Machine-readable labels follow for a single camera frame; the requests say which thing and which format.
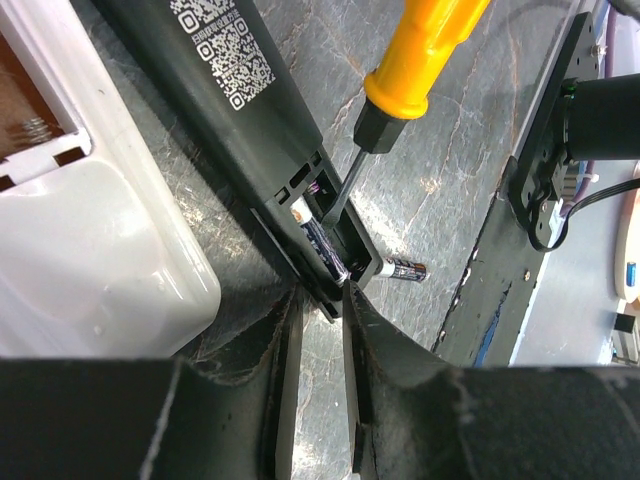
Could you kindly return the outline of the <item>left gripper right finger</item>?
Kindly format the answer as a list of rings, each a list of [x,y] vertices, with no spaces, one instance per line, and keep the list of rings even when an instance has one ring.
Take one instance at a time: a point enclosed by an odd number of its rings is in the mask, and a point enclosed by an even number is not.
[[[343,286],[351,466],[363,479],[635,479],[639,372],[454,366]]]

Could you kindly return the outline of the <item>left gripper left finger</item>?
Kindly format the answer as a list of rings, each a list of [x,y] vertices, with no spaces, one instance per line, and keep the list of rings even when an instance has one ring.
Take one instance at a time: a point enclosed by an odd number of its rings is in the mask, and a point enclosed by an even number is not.
[[[304,294],[209,362],[5,359],[5,479],[287,479]]]

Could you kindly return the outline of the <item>black battery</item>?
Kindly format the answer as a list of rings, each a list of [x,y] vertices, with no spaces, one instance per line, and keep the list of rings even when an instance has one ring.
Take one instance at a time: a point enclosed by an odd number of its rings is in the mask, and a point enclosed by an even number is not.
[[[381,278],[393,278],[412,282],[422,282],[426,279],[426,266],[400,258],[384,258],[376,275]]]
[[[338,286],[342,286],[350,277],[350,272],[331,244],[320,222],[313,215],[305,199],[300,197],[295,200],[290,207],[290,211],[334,282]]]

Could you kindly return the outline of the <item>white remote blue batteries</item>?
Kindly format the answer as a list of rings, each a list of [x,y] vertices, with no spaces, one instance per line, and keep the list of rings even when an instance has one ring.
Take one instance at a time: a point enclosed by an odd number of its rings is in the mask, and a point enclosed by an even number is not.
[[[1,34],[53,115],[6,117],[1,355],[167,357],[214,321],[221,290],[67,1],[5,1]]]

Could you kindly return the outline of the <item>orange handled screwdriver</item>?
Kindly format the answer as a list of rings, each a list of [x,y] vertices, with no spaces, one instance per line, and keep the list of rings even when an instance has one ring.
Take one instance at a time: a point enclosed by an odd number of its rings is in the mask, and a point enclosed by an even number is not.
[[[428,94],[455,48],[466,41],[488,0],[407,1],[376,69],[364,79],[365,104],[354,126],[358,153],[322,225],[335,226],[369,155],[389,153],[406,124],[422,117]]]

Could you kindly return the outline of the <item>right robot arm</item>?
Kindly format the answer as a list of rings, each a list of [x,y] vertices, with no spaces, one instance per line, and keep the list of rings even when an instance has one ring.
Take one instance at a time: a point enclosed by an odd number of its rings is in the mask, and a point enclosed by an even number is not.
[[[577,161],[639,158],[639,75],[580,81],[571,88],[565,145]]]

